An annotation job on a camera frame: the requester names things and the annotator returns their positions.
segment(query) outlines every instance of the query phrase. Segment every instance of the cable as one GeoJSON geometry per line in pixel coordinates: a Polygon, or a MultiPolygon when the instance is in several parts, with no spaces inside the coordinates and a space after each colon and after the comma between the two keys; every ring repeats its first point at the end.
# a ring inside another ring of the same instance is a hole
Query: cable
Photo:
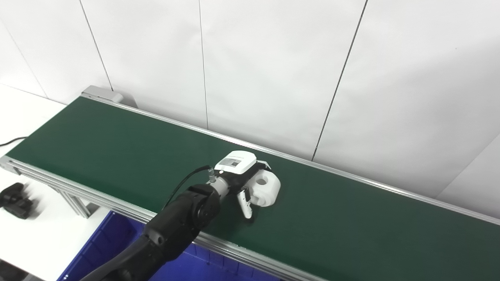
{"type": "Polygon", "coordinates": [[[170,203],[170,201],[172,200],[172,198],[174,198],[174,195],[177,193],[177,191],[181,188],[181,186],[189,179],[191,178],[192,175],[196,174],[196,173],[199,173],[201,171],[205,171],[205,170],[208,170],[212,167],[210,167],[209,165],[205,165],[203,167],[199,167],[197,168],[196,170],[192,171],[191,173],[189,173],[183,180],[181,180],[179,182],[179,184],[175,187],[175,189],[172,191],[172,194],[170,194],[170,197],[168,198],[167,202],[165,203],[165,206],[163,206],[163,208],[165,209],[165,207],[170,203]]]}
{"type": "Polygon", "coordinates": [[[6,143],[2,143],[0,144],[0,147],[3,147],[3,146],[6,146],[6,145],[10,145],[11,143],[17,141],[17,140],[22,140],[22,139],[26,139],[27,136],[20,136],[20,137],[16,137],[15,139],[11,140],[11,141],[7,141],[6,143]]]}

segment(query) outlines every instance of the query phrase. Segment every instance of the black robotic arm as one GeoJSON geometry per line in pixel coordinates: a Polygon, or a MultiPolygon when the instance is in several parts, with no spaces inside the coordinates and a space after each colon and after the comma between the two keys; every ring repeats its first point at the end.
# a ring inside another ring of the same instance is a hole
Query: black robotic arm
{"type": "Polygon", "coordinates": [[[210,184],[190,186],[144,227],[142,235],[81,281],[147,281],[175,260],[219,213],[219,193],[210,184]]]}

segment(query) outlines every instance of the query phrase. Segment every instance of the label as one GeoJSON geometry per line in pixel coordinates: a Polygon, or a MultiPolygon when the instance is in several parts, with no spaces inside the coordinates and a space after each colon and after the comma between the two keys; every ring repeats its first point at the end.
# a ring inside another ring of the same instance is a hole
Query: label
{"type": "Polygon", "coordinates": [[[229,167],[236,167],[238,164],[241,162],[241,160],[238,159],[231,159],[231,158],[224,158],[222,159],[219,164],[224,165],[224,166],[229,166],[229,167]]]}

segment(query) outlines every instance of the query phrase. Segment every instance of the black object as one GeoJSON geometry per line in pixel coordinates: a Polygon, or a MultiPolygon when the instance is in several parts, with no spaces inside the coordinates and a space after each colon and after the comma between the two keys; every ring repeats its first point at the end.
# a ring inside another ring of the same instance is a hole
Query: black object
{"type": "Polygon", "coordinates": [[[21,281],[28,276],[28,273],[14,265],[0,260],[0,280],[1,281],[21,281]]]}
{"type": "Polygon", "coordinates": [[[195,184],[154,216],[142,235],[116,257],[81,281],[147,281],[175,260],[221,209],[219,193],[195,184]]]}
{"type": "Polygon", "coordinates": [[[23,140],[23,139],[26,139],[26,138],[27,138],[27,136],[20,136],[20,137],[16,137],[15,139],[9,140],[9,141],[7,141],[6,143],[2,143],[2,144],[0,144],[0,147],[3,147],[3,146],[6,146],[6,145],[9,145],[9,144],[11,144],[11,143],[13,143],[13,142],[15,142],[15,141],[17,141],[17,140],[23,140]]]}
{"type": "Polygon", "coordinates": [[[25,197],[24,184],[16,182],[0,192],[0,208],[20,218],[26,219],[30,216],[33,202],[25,197]]]}
{"type": "Polygon", "coordinates": [[[244,185],[253,177],[259,170],[266,170],[272,172],[266,164],[256,162],[248,170],[242,174],[232,173],[228,171],[215,170],[215,174],[223,178],[229,185],[228,195],[238,194],[243,190],[244,185]]]}
{"type": "Polygon", "coordinates": [[[181,186],[189,179],[191,178],[192,175],[196,174],[196,173],[199,173],[201,171],[205,171],[205,170],[208,170],[210,169],[211,167],[209,165],[205,165],[203,167],[199,167],[197,168],[196,170],[192,171],[191,173],[189,173],[183,180],[181,180],[179,182],[179,184],[173,189],[172,191],[172,194],[170,194],[170,197],[168,197],[168,200],[166,201],[165,203],[165,206],[163,206],[163,208],[165,208],[169,203],[170,201],[172,200],[172,198],[174,198],[174,195],[177,193],[177,191],[181,188],[181,186]]]}

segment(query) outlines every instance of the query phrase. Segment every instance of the blue plastic crate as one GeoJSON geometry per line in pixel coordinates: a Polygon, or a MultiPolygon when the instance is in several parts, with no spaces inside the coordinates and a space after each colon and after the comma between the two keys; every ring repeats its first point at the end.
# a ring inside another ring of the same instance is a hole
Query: blue plastic crate
{"type": "MultiPolygon", "coordinates": [[[[57,281],[79,281],[123,251],[142,233],[144,224],[109,212],[57,281]]],[[[149,281],[279,281],[279,278],[191,244],[149,281]]]]}

